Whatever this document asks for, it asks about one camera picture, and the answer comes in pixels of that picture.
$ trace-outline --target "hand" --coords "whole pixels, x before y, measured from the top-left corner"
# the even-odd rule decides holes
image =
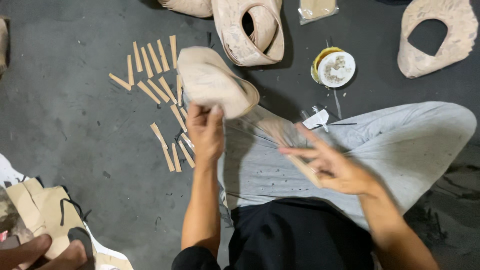
[[[32,265],[52,245],[48,234],[40,235],[16,248],[0,250],[0,270],[16,269],[18,265]],[[85,248],[80,240],[74,240],[58,257],[38,270],[75,270],[87,262]]]
[[[217,162],[223,152],[223,110],[215,105],[211,110],[191,102],[187,129],[195,145],[196,161]]]
[[[298,123],[295,126],[303,136],[312,142],[314,148],[279,148],[278,150],[282,154],[313,159],[308,165],[316,172],[323,187],[357,195],[373,195],[380,187],[368,172],[329,147],[303,124]]]

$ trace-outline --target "round lid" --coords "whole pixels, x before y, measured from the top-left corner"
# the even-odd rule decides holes
[[[353,56],[344,51],[327,55],[320,62],[317,74],[322,83],[328,87],[340,87],[346,84],[355,73]]]

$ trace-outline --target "wooden strip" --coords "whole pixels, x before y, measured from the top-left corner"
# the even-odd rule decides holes
[[[168,94],[168,96],[172,99],[173,103],[177,104],[177,100],[175,99],[175,96],[173,95],[172,90],[170,90],[167,82],[165,81],[165,78],[162,76],[160,79],[158,79],[158,81],[163,86],[163,89],[165,89],[165,92]]]
[[[172,106],[170,106],[170,109],[172,109],[173,114],[175,114],[175,117],[179,121],[179,124],[180,124],[181,128],[183,129],[183,132],[187,132],[187,127],[185,126],[185,123],[183,122],[183,119],[180,116],[179,109],[177,108],[177,106],[175,106],[175,104],[173,104]]]
[[[190,147],[190,149],[193,151],[193,153],[196,154],[195,145],[193,145],[192,141],[187,137],[187,135],[185,133],[182,133],[181,137],[185,140],[185,142]]]
[[[143,90],[147,95],[149,95],[157,104],[160,104],[160,100],[152,93],[150,89],[142,82],[138,82],[137,86],[140,87],[141,90]]]
[[[175,35],[170,36],[170,47],[172,49],[172,62],[173,68],[177,68],[177,37]]]
[[[129,91],[132,89],[132,86],[130,84],[128,84],[124,80],[118,78],[117,76],[113,75],[112,73],[109,74],[109,77],[112,80],[116,81],[119,85],[123,86],[125,89],[127,89]]]
[[[173,172],[175,170],[175,167],[173,167],[173,163],[172,163],[172,159],[170,158],[170,155],[168,154],[168,146],[167,144],[165,143],[165,140],[163,139],[163,136],[162,134],[160,133],[160,130],[158,129],[158,126],[156,125],[156,123],[153,123],[150,125],[150,127],[152,128],[153,132],[155,133],[156,137],[160,140],[160,142],[162,143],[162,149],[163,149],[163,153],[165,154],[165,158],[167,159],[167,164],[168,164],[168,169]]]
[[[195,168],[195,162],[193,162],[192,157],[188,153],[187,149],[185,148],[185,146],[183,145],[183,142],[181,140],[179,140],[179,146],[180,146],[183,154],[187,158],[187,161],[188,161],[188,164],[190,164],[190,167]]]
[[[145,69],[147,70],[147,75],[149,78],[153,77],[152,67],[150,66],[150,61],[148,60],[147,52],[145,47],[140,48],[142,50],[142,55],[144,56]]]
[[[133,42],[133,52],[135,53],[135,63],[137,64],[137,72],[142,72],[144,68],[142,67],[142,61],[140,60],[140,53],[138,53],[137,42]]]
[[[127,56],[127,66],[128,66],[128,84],[135,85],[135,82],[133,81],[133,67],[132,67],[132,55],[129,54]]]
[[[158,86],[156,86],[156,84],[154,84],[152,80],[148,79],[147,82],[165,102],[168,102],[170,100],[170,98]]]
[[[177,75],[177,101],[179,102],[179,106],[181,106],[181,77]]]
[[[160,51],[160,56],[162,57],[163,70],[169,71],[170,67],[168,66],[167,56],[165,55],[165,51],[163,50],[163,45],[160,39],[156,41],[156,44],[158,45],[158,50]]]
[[[162,67],[160,66],[160,63],[158,62],[158,58],[156,57],[155,51],[153,50],[152,44],[148,43],[147,44],[148,50],[150,51],[150,56],[152,57],[153,65],[155,66],[156,73],[162,72]]]
[[[188,114],[187,114],[186,110],[183,107],[180,107],[180,111],[183,114],[183,117],[185,117],[185,120],[187,120]]]
[[[177,172],[181,172],[180,160],[177,154],[177,148],[175,147],[175,143],[172,143],[172,152],[173,152],[173,161],[175,162],[175,170]]]

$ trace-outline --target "plastic bag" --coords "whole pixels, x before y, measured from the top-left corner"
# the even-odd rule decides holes
[[[338,13],[336,0],[300,0],[300,24],[305,25]]]

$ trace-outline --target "black shirt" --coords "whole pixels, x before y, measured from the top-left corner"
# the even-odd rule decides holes
[[[232,210],[226,270],[373,269],[370,234],[326,202],[287,198]],[[200,246],[181,251],[172,270],[219,270]]]

